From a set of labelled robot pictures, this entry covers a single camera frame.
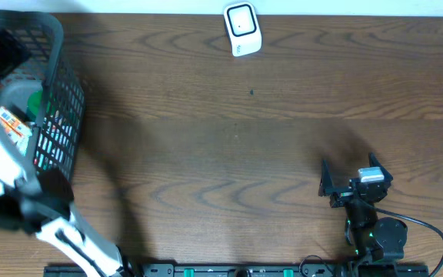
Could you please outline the green lid white jar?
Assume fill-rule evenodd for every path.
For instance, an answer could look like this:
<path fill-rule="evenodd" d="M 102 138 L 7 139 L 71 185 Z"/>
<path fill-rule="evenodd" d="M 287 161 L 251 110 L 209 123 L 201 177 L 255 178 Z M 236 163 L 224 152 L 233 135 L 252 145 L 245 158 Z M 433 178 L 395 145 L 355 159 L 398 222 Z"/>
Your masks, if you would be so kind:
<path fill-rule="evenodd" d="M 36 120 L 42 102 L 42 90 L 33 92 L 27 100 L 26 116 L 30 122 Z"/>

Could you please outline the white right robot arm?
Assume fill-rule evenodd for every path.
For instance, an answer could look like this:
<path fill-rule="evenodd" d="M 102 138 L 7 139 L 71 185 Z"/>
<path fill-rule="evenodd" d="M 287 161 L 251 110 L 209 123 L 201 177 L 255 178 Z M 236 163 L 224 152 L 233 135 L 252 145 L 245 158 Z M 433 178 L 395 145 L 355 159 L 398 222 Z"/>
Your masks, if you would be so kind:
<path fill-rule="evenodd" d="M 394 262 L 404 258 L 408 227 L 391 217 L 378 217 L 375 204 L 388 195 L 393 176 L 373 153 L 369 166 L 358 170 L 358 176 L 346 186 L 333 184 L 327 162 L 321 164 L 318 195 L 328 196 L 332 208 L 345 209 L 345 238 L 355 247 L 357 265 Z"/>

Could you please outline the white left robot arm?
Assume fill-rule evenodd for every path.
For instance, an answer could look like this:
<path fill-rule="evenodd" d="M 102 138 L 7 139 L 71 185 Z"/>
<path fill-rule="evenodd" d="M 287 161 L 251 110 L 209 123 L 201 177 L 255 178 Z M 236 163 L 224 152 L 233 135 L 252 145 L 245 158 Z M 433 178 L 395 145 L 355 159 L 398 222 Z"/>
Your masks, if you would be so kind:
<path fill-rule="evenodd" d="M 0 30 L 0 79 L 30 57 L 27 48 Z M 132 276 L 118 246 L 98 234 L 74 204 L 72 187 L 59 169 L 37 174 L 11 144 L 0 123 L 0 229 L 22 230 L 53 245 L 88 276 Z"/>

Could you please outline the orange juice box pair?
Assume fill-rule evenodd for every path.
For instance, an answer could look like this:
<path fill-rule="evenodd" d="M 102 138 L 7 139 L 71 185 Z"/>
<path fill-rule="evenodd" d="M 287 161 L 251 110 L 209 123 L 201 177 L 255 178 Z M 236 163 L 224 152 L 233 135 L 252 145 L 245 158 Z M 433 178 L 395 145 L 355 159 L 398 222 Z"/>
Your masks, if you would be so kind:
<path fill-rule="evenodd" d="M 0 123 L 13 144 L 32 136 L 32 130 L 3 106 L 0 107 Z"/>

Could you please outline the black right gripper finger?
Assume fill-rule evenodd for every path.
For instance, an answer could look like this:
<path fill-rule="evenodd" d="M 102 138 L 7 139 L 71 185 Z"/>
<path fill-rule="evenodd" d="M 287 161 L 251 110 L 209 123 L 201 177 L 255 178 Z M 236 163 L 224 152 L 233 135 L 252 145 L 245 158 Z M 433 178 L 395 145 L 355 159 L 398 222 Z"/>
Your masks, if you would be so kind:
<path fill-rule="evenodd" d="M 321 163 L 321 181 L 319 184 L 318 195 L 319 196 L 330 196 L 333 193 L 333 181 L 331 174 L 329 172 L 328 164 L 325 160 Z"/>
<path fill-rule="evenodd" d="M 368 162 L 371 167 L 379 167 L 382 175 L 385 178 L 385 181 L 392 181 L 393 176 L 390 174 L 388 170 L 379 162 L 376 155 L 373 152 L 368 153 Z"/>

